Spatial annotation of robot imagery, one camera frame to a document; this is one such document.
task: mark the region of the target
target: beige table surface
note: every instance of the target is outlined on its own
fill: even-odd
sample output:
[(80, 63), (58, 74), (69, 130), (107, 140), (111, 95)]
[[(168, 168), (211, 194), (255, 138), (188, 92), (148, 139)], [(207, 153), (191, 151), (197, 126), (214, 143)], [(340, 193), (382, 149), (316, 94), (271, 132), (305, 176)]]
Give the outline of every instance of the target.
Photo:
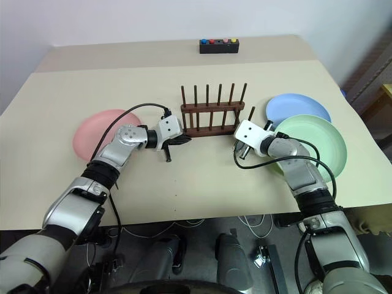
[[(255, 43), (259, 47), (246, 46)], [(170, 48), (167, 42), (157, 44)], [(183, 44), (185, 51), (194, 50), (190, 41)], [(87, 47), (70, 48), (72, 54), (65, 48), (49, 53), (0, 117), (0, 229), (39, 228), (49, 205), (82, 173), (86, 162), (75, 155), (72, 138), (85, 118), (142, 102), (165, 104), (180, 115), (180, 86), (184, 85), (190, 96), (193, 85), (199, 85), (202, 101), (201, 89), (206, 83), (210, 84), (210, 101), (216, 99), (219, 83), (224, 86), (222, 97), (226, 99), (231, 83), (237, 85), (235, 99), (241, 94), (242, 84), (248, 83), (246, 106), (240, 118), (246, 118), (254, 105), (253, 121), (261, 125), (266, 121), (265, 105), (273, 96), (297, 92), (313, 97), (329, 111), (347, 145), (347, 164), (337, 177), (338, 205), (392, 202), (390, 162), (309, 47), (293, 36), (246, 39), (240, 46), (240, 53), (243, 50), (247, 55), (216, 56), (221, 64), (213, 65), (205, 65), (213, 60), (211, 56), (204, 58), (191, 50), (182, 57), (184, 66), (169, 66), (155, 58), (161, 62), (158, 67), (141, 67), (140, 59), (147, 60), (148, 56), (139, 50), (134, 64), (129, 61), (127, 67), (114, 68), (118, 67), (115, 60), (110, 68), (108, 59), (113, 57), (98, 58), (107, 48), (95, 45), (90, 47), (95, 57), (81, 63), (78, 69), (77, 62), (71, 62), (72, 56), (87, 56)], [(255, 62), (250, 61), (252, 54)], [(259, 54), (269, 54), (270, 61), (261, 60)], [(170, 62), (174, 58), (173, 53), (166, 57)], [(201, 65), (194, 64), (192, 58)], [(160, 110), (151, 107), (136, 110), (135, 114), (150, 127), (161, 116)], [(202, 116), (201, 121), (207, 121), (207, 116)], [(164, 161), (162, 152), (134, 153), (120, 176), (119, 191), (113, 191), (122, 222), (297, 211), (284, 179), (273, 167), (240, 170), (235, 166), (233, 144), (231, 136), (196, 138), (172, 147), (171, 163)], [(261, 161), (253, 155), (248, 158), (249, 165)], [(108, 202), (105, 207), (102, 225), (114, 225)]]

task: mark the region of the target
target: green plate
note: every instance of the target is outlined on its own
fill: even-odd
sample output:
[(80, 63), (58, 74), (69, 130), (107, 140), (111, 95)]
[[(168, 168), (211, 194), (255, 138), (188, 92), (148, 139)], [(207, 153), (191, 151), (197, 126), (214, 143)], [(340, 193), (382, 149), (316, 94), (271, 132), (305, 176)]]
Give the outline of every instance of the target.
[[(282, 121), (276, 132), (283, 132), (290, 137), (306, 140), (315, 145), (320, 153), (320, 160), (332, 170), (335, 178), (341, 174), (347, 161), (347, 148), (339, 131), (325, 119), (314, 115), (296, 115)], [(316, 158), (314, 150), (305, 145), (311, 157)], [(318, 166), (326, 182), (331, 181), (327, 171)]]

